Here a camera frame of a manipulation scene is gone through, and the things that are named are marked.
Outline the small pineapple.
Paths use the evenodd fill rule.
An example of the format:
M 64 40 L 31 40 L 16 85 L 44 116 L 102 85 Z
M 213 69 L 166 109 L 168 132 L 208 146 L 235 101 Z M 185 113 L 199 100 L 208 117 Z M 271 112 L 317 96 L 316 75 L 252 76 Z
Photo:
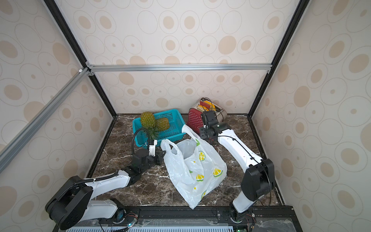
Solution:
M 167 118 L 156 119 L 155 129 L 157 131 L 166 131 L 170 128 L 170 123 Z

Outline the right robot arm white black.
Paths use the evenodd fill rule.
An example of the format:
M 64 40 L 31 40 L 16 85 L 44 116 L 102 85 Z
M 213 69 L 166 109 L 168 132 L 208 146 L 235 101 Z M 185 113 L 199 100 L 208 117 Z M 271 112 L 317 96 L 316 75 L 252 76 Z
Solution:
M 204 140 L 216 140 L 236 159 L 244 171 L 242 191 L 230 204 L 230 215 L 234 222 L 243 220 L 251 206 L 275 188 L 274 164 L 255 154 L 236 135 L 226 122 L 219 122 L 215 111 L 201 114 L 203 127 L 199 128 Z

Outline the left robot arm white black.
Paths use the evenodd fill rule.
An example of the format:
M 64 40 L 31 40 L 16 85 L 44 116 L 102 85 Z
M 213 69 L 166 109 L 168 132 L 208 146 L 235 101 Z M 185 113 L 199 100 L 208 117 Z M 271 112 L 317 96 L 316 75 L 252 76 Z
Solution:
M 84 220 L 99 218 L 120 224 L 125 218 L 125 207 L 117 199 L 99 201 L 95 198 L 133 185 L 147 170 L 161 165 L 165 154 L 165 151 L 139 149 L 134 152 L 131 165 L 112 174 L 97 178 L 69 178 L 45 205 L 49 218 L 60 230 L 70 229 Z

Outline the white plastic bag lemon print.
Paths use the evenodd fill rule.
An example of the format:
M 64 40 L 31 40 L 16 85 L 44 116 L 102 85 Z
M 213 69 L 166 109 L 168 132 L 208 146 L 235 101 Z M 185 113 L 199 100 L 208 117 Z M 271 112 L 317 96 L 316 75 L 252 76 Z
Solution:
M 182 132 L 190 139 L 177 144 L 164 139 L 160 147 L 165 151 L 164 163 L 171 182 L 189 207 L 194 209 L 226 178 L 227 165 L 214 147 L 189 126 L 184 125 Z

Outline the large pineapple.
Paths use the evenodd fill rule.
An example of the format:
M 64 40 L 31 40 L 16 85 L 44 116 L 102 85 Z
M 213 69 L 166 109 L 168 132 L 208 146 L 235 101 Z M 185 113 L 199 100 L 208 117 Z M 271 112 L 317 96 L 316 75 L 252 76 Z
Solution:
M 141 114 L 141 125 L 147 130 L 147 135 L 150 139 L 156 140 L 158 137 L 158 129 L 156 129 L 156 119 L 151 112 L 143 112 Z

